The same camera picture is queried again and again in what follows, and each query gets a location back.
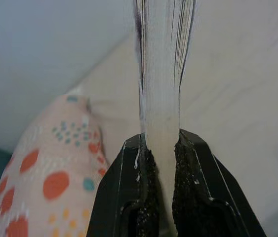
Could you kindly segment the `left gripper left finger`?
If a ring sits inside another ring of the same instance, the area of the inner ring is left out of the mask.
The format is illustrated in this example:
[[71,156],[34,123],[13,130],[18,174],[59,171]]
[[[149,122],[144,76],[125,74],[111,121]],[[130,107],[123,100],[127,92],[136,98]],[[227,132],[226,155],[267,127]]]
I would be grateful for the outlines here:
[[157,169],[144,134],[125,141],[101,180],[86,237],[159,237]]

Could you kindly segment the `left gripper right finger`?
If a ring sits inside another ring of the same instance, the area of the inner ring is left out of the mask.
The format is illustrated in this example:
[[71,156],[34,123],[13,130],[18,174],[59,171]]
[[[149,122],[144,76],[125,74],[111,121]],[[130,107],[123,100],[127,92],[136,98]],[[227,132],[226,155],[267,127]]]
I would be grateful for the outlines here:
[[239,183],[202,138],[181,129],[175,156],[178,237],[267,237]]

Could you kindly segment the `pink pillow with orange spots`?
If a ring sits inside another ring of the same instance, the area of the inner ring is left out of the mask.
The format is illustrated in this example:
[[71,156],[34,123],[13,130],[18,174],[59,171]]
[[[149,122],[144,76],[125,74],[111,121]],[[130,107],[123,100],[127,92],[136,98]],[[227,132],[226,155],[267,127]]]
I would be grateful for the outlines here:
[[85,96],[65,94],[26,129],[0,178],[0,237],[86,237],[107,172]]

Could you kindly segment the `white book with blue letters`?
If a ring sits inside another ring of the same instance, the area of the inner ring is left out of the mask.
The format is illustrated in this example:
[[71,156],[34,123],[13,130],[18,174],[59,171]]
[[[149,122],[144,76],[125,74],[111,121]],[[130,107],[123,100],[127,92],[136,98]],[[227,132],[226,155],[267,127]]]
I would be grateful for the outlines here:
[[172,215],[180,88],[197,0],[134,0],[140,125],[157,168],[162,230],[176,237]]

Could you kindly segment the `mattress with cream sheet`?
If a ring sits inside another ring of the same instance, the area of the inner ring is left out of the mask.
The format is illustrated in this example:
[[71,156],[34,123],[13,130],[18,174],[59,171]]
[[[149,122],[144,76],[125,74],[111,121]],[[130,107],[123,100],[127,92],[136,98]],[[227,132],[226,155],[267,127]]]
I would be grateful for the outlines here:
[[[132,0],[70,0],[78,88],[108,161],[139,132]],[[278,0],[199,0],[181,87],[181,127],[238,180],[267,233],[278,224]]]

